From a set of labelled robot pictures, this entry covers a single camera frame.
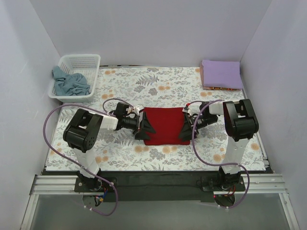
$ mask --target purple towel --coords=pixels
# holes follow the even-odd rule
[[[240,62],[203,60],[201,64],[203,87],[243,89],[240,77]]]

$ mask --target white wall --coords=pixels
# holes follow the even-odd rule
[[[0,34],[0,229],[17,230],[47,156],[42,127],[59,104],[47,95],[59,54],[29,0],[0,0]]]
[[[102,65],[242,58],[271,0],[31,0],[61,56]]]
[[[270,164],[307,229],[307,1],[273,0],[241,66]]]

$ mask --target leaf pattern fabric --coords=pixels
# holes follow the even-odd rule
[[[243,93],[237,91],[210,91],[201,86],[199,68],[119,68],[100,69],[94,100],[82,103],[102,111],[102,103],[109,98],[121,98],[132,105],[144,107],[184,107],[186,103],[202,100],[240,100]],[[116,108],[117,101],[106,103],[108,111]],[[199,112],[199,104],[191,105],[192,112]],[[78,107],[61,110],[52,145],[61,153],[76,160],[71,148],[63,140],[63,132]],[[207,162],[221,163],[225,157],[228,135],[225,132],[223,116],[217,123],[199,130],[196,149]],[[100,130],[93,147],[96,162],[102,171],[182,171],[218,170],[218,167],[204,165],[195,156],[191,145],[145,146],[135,140],[131,130]],[[265,170],[259,140],[255,136],[244,153],[242,164],[248,170]],[[47,171],[76,171],[78,166],[50,151]]]

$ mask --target blue-gray towel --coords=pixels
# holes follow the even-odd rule
[[[88,95],[90,85],[87,84],[85,76],[80,73],[66,74],[59,66],[52,70],[54,90],[56,96],[81,96]]]

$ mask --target laundry basket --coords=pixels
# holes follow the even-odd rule
[[[97,54],[76,54],[61,57],[58,63],[60,69],[67,74],[81,73],[85,76],[87,84],[91,86],[90,94],[84,96],[56,96],[54,90],[55,80],[53,80],[49,88],[49,97],[56,98],[64,103],[91,102],[94,99],[99,64],[100,56]]]

